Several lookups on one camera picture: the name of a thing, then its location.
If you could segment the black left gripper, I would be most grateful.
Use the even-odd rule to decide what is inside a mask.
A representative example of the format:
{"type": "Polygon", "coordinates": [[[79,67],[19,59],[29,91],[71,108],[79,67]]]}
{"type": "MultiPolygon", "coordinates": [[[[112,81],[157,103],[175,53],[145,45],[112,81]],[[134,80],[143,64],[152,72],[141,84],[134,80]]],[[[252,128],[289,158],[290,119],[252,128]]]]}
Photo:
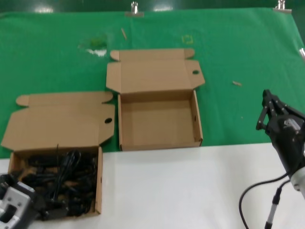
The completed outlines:
{"type": "MultiPolygon", "coordinates": [[[[5,191],[8,187],[16,183],[16,178],[12,174],[2,174],[0,176],[0,190],[5,191]]],[[[69,208],[64,202],[47,202],[44,198],[34,192],[30,194],[30,203],[26,209],[25,222],[32,223],[36,218],[42,221],[61,219],[68,215],[69,208]]]]}

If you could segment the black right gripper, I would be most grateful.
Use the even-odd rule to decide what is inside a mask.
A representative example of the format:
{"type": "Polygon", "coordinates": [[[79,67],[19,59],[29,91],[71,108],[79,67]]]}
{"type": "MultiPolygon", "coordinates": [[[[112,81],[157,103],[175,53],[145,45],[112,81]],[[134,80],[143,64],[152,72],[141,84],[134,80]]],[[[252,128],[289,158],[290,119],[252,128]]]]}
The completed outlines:
{"type": "Polygon", "coordinates": [[[279,99],[269,90],[263,91],[262,111],[256,130],[265,130],[289,177],[305,166],[305,115],[279,99]],[[268,112],[267,126],[264,119],[268,112]]]}

